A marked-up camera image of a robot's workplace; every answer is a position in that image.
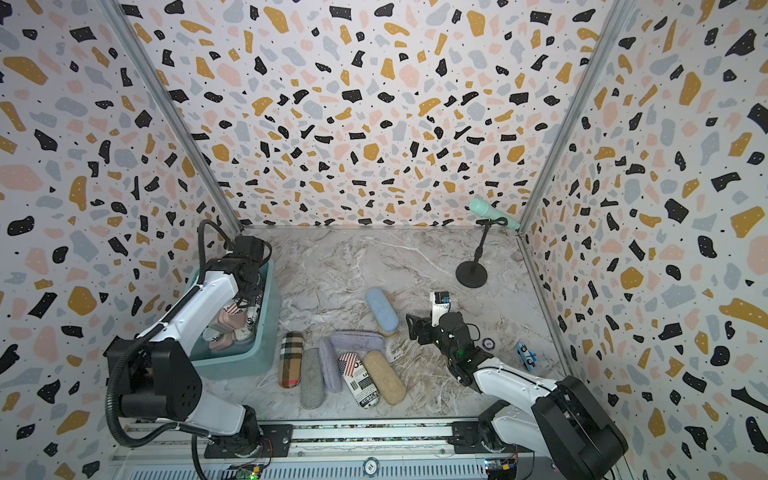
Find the grey felt case front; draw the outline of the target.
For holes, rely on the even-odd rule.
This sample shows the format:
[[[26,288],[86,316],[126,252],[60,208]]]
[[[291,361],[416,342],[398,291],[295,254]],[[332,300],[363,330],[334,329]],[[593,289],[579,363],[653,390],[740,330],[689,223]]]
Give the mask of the grey felt case front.
[[[304,351],[301,365],[300,402],[306,410],[319,408],[326,398],[323,370],[318,348]]]

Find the purple felt case diagonal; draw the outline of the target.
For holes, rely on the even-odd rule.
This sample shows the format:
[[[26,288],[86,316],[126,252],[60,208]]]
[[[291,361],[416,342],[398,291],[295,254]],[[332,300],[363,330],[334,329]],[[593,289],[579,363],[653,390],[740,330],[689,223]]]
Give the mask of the purple felt case diagonal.
[[[336,350],[328,337],[320,339],[318,349],[324,384],[328,391],[339,393],[344,381],[338,367]]]

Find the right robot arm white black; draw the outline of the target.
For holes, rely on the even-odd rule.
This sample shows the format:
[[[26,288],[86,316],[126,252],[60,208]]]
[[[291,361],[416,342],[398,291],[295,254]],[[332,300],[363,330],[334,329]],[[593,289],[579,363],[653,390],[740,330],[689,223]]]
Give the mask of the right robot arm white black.
[[[407,315],[406,323],[409,338],[438,348],[462,386],[496,399],[475,421],[452,427],[452,445],[498,454],[521,447],[551,459],[567,479],[602,479],[628,452],[626,437],[578,378],[551,380],[507,365],[475,344],[459,312],[437,324]]]

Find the plaid tartan glasses case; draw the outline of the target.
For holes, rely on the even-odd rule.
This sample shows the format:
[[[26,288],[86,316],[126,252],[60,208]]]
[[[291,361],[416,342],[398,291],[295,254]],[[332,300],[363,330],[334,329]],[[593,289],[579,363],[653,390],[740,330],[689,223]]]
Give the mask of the plaid tartan glasses case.
[[[292,389],[301,380],[304,337],[300,332],[287,332],[281,342],[279,352],[278,384],[284,389]]]

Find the newspaper flag case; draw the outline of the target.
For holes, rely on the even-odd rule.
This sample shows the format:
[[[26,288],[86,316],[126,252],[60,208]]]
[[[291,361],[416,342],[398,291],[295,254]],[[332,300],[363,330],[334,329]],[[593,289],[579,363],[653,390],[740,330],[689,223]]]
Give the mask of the newspaper flag case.
[[[251,306],[246,311],[246,324],[243,327],[245,334],[245,340],[247,343],[253,342],[258,329],[258,321],[261,307],[258,305]]]
[[[232,303],[223,308],[223,311],[229,316],[246,316],[247,310],[236,303]]]
[[[338,358],[338,366],[356,403],[364,409],[375,407],[380,401],[380,394],[358,354],[343,353]]]

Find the teal plastic storage box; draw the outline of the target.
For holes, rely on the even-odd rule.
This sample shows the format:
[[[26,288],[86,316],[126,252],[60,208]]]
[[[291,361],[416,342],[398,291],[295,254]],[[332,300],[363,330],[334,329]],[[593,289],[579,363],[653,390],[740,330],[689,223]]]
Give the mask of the teal plastic storage box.
[[[260,269],[260,273],[265,280],[265,290],[254,340],[249,345],[232,345],[222,353],[212,353],[199,338],[190,359],[201,377],[212,381],[230,380],[258,376],[272,368],[278,344],[282,295],[272,260]]]

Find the newspaper flag case front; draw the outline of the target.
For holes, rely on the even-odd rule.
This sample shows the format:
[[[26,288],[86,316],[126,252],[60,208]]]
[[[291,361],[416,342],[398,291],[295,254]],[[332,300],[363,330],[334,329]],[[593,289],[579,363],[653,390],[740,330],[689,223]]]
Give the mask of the newspaper flag case front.
[[[356,403],[364,409],[375,407],[380,401],[380,394],[358,354],[343,353],[338,358],[338,366]]]

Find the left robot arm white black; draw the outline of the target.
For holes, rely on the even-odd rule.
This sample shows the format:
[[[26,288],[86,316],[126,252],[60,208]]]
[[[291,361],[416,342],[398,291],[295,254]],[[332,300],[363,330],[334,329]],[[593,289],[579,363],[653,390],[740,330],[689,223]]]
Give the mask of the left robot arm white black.
[[[106,424],[119,445],[139,448],[166,431],[254,450],[262,432],[252,408],[210,393],[190,355],[214,316],[254,303],[271,245],[253,236],[225,241],[224,256],[202,259],[191,288],[133,339],[115,338],[108,362]]]

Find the tan felt case front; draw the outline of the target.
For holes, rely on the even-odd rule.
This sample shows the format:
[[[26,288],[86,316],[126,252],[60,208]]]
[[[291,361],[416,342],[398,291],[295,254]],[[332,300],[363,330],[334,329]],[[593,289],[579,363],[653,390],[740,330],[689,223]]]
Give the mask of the tan felt case front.
[[[380,396],[389,405],[398,405],[405,399],[406,387],[381,351],[368,352],[363,359],[363,366]]]

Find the pink glasses case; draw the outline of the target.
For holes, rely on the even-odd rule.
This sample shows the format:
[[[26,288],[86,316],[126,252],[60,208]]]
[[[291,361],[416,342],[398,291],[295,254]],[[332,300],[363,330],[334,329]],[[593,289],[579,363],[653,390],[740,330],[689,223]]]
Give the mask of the pink glasses case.
[[[238,310],[235,313],[221,310],[215,323],[215,326],[223,332],[233,332],[245,327],[246,325],[247,313],[242,310]]]
[[[212,352],[222,352],[229,349],[234,343],[232,333],[221,333],[208,341],[208,347]]]

